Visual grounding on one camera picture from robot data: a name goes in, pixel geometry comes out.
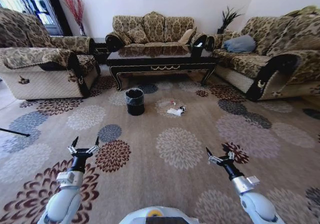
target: throw pillow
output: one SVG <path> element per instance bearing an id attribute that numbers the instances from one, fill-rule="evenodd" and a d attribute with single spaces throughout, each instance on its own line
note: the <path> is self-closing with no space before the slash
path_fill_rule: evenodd
<path id="1" fill-rule="evenodd" d="M 131 38 L 128 37 L 128 35 L 126 35 L 125 32 L 122 31 L 118 31 L 116 32 L 116 34 L 119 36 L 119 38 L 124 42 L 125 45 L 129 45 L 132 43 Z"/>
<path id="2" fill-rule="evenodd" d="M 255 50 L 256 42 L 250 35 L 243 35 L 227 40 L 223 47 L 232 53 L 252 52 Z"/>
<path id="3" fill-rule="evenodd" d="M 147 35 L 141 26 L 138 26 L 134 29 L 131 29 L 130 31 L 127 32 L 127 34 L 133 40 L 134 43 L 148 43 L 149 42 Z"/>
<path id="4" fill-rule="evenodd" d="M 188 29 L 182 35 L 181 39 L 179 39 L 178 43 L 189 44 L 191 39 L 192 39 L 192 37 L 196 34 L 196 32 L 197 32 L 197 27 Z"/>

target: dark wooden coffee table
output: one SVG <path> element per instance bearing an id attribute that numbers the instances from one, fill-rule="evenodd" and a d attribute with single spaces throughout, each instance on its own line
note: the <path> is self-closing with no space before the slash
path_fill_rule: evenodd
<path id="1" fill-rule="evenodd" d="M 117 52 L 112 52 L 107 59 L 118 91 L 122 90 L 119 78 L 121 73 L 207 70 L 201 81 L 205 86 L 217 62 L 218 58 L 212 57 L 211 53 L 205 50 L 201 56 L 194 57 L 188 46 L 123 47 Z"/>

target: table leg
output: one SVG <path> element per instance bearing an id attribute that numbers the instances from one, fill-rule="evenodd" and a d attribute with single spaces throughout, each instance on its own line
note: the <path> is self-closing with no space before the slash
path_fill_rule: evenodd
<path id="1" fill-rule="evenodd" d="M 206 73 L 205 73 L 205 75 L 204 75 L 204 77 L 203 77 L 203 79 L 201 80 L 201 85 L 202 86 L 206 86 L 207 85 L 207 80 L 210 78 L 210 76 L 214 73 L 214 70 L 216 69 L 216 67 L 214 67 L 213 69 L 209 69 Z"/>
<path id="2" fill-rule="evenodd" d="M 117 84 L 117 91 L 121 91 L 122 90 L 122 83 L 121 83 L 121 79 L 119 78 L 119 73 L 117 71 L 115 71 L 115 69 L 113 69 L 112 67 L 110 67 L 110 73 L 112 75 L 112 77 L 115 79 L 115 82 Z"/>

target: trash can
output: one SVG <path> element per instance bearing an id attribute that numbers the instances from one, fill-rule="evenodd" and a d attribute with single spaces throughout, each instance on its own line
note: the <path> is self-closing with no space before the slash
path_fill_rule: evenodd
<path id="1" fill-rule="evenodd" d="M 128 113 L 133 116 L 141 115 L 145 112 L 144 92 L 139 88 L 132 88 L 125 92 L 125 101 Z"/>

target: floral patterned rug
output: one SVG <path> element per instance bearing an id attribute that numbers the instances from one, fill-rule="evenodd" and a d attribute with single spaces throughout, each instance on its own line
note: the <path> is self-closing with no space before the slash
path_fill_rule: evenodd
<path id="1" fill-rule="evenodd" d="M 251 223 L 224 169 L 208 163 L 205 147 L 219 156 L 226 144 L 286 223 L 319 224 L 320 108 L 303 99 L 253 103 L 217 77 L 201 87 L 202 75 L 127 78 L 124 87 L 145 93 L 137 117 L 107 72 L 87 99 L 4 107 L 0 126 L 30 137 L 0 133 L 0 224 L 37 223 L 77 136 L 78 148 L 99 136 L 100 151 L 87 162 L 72 223 L 117 224 L 148 206 L 178 208 L 207 224 Z M 187 108 L 182 117 L 167 113 L 179 106 Z"/>

